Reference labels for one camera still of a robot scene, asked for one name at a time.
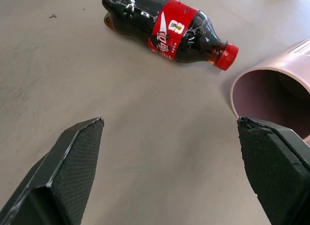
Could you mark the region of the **pink plastic cup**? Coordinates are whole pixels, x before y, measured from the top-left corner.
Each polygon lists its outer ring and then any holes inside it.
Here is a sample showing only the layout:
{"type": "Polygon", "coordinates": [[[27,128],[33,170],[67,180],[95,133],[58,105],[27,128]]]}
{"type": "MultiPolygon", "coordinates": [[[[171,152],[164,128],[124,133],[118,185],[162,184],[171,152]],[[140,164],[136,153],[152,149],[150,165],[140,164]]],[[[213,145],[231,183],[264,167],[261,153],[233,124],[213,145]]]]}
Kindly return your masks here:
{"type": "Polygon", "coordinates": [[[236,117],[290,128],[310,145],[310,39],[240,74],[230,101],[236,117]]]}

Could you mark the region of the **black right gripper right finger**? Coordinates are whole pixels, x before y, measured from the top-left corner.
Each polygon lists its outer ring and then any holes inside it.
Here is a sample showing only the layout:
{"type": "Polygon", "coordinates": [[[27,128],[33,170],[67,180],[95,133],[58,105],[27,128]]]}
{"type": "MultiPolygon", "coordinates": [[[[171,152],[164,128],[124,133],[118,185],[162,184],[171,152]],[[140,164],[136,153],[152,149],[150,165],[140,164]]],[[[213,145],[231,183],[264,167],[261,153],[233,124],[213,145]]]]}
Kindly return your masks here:
{"type": "Polygon", "coordinates": [[[272,122],[237,124],[248,181],[271,225],[310,225],[310,146],[272,122]]]}

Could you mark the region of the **cola bottle with red label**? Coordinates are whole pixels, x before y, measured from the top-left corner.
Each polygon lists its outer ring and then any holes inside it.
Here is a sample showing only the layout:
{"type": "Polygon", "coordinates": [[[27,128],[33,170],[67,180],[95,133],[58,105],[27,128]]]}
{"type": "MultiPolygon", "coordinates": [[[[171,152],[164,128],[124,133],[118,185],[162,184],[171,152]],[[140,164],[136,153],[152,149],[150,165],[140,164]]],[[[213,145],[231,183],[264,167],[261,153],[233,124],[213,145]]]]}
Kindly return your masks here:
{"type": "Polygon", "coordinates": [[[102,0],[104,23],[180,63],[210,62],[226,71],[239,48],[220,40],[208,16],[180,0],[102,0]]]}

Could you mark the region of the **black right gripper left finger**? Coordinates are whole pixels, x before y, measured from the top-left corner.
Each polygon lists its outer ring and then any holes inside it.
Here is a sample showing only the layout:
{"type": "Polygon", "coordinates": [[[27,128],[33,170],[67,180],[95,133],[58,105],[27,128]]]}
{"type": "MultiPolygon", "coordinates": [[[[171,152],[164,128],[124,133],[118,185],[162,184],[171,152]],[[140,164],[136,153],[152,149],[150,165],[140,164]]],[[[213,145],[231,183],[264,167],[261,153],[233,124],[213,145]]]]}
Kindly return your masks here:
{"type": "Polygon", "coordinates": [[[81,225],[103,128],[97,117],[66,129],[0,210],[0,225],[81,225]]]}

